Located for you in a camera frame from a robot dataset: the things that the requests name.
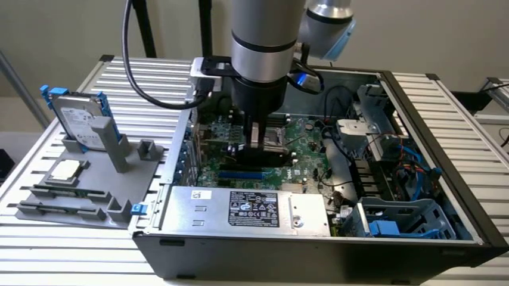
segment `circuit board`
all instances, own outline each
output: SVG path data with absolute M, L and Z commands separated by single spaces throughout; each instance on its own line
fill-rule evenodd
M 222 118 L 209 125 L 208 147 L 202 170 L 198 177 L 198 186 L 245 188 L 245 189 L 273 189 L 307 192 L 312 194 L 329 194 L 329 188 L 319 184 L 315 170 L 320 174 L 328 170 L 328 158 L 325 150 L 321 151 L 323 135 L 320 127 L 305 118 L 296 119 L 286 126 L 280 128 L 285 140 L 286 148 L 293 152 L 294 161 L 292 166 L 280 168 L 262 168 L 264 179 L 229 179 L 220 178 L 220 168 L 222 164 L 234 163 L 234 158 L 224 152 L 225 144 L 241 142 L 244 140 L 242 126 L 232 125 Z M 268 133 L 274 133 L 274 129 L 268 129 Z

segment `power supply label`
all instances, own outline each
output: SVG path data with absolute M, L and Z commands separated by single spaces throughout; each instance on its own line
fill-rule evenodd
M 278 194 L 230 192 L 229 223 L 233 226 L 280 227 Z

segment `warning label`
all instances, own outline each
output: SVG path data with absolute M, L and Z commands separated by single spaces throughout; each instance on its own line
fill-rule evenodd
M 278 228 L 278 194 L 272 192 L 230 192 L 229 223 L 233 226 Z

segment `white sticker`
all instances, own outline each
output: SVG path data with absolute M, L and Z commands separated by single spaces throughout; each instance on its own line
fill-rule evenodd
M 61 109 L 77 141 L 91 149 L 105 149 L 99 135 L 93 131 L 93 114 L 87 110 L 63 107 Z
M 192 192 L 193 200 L 210 200 L 213 198 L 213 191 L 205 189 L 197 189 Z

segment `blue ram slot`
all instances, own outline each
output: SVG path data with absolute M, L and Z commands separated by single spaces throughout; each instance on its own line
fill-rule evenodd
M 262 180 L 264 173 L 220 172 L 220 177 L 222 179 Z

